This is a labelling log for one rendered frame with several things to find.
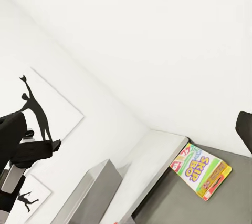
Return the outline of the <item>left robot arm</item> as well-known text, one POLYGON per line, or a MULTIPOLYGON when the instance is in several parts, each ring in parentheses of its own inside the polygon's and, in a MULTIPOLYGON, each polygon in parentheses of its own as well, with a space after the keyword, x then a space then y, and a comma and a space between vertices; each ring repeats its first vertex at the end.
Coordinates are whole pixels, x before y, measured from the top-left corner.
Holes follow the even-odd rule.
POLYGON ((0 174, 0 224, 5 224, 15 200, 22 188, 28 167, 38 160, 51 158, 53 152, 59 150, 61 139, 35 142, 34 130, 27 129, 20 143, 10 158, 10 169, 4 169, 0 174))

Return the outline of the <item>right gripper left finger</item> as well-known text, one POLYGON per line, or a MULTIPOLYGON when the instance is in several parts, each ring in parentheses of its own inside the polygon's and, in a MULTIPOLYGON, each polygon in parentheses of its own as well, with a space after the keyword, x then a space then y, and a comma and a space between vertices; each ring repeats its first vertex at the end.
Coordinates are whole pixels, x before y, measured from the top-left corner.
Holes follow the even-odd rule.
POLYGON ((0 117, 0 174, 27 133, 23 112, 0 117))

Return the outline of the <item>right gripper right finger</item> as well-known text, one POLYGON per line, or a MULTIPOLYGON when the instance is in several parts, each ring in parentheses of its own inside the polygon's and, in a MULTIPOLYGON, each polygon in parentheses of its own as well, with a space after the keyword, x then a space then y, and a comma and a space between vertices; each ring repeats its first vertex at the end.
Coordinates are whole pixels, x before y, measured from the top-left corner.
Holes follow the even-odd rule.
POLYGON ((238 115, 235 129, 252 153, 252 114, 241 111, 238 115))

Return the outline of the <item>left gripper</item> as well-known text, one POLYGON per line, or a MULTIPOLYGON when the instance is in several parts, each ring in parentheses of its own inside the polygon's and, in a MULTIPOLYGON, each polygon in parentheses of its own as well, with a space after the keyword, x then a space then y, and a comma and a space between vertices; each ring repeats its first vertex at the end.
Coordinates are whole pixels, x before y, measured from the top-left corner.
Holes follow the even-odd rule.
POLYGON ((30 167, 38 160, 51 158, 53 152, 59 150, 61 139, 42 142, 24 142, 20 143, 10 158, 10 165, 19 164, 23 167, 30 167))

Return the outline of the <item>board game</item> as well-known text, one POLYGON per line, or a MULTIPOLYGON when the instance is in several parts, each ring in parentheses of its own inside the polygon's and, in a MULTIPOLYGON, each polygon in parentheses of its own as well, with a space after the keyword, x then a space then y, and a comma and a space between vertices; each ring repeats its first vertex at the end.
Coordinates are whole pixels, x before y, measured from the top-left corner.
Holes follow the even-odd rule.
POLYGON ((170 165, 204 200, 208 200, 232 171, 223 160, 188 143, 170 165))

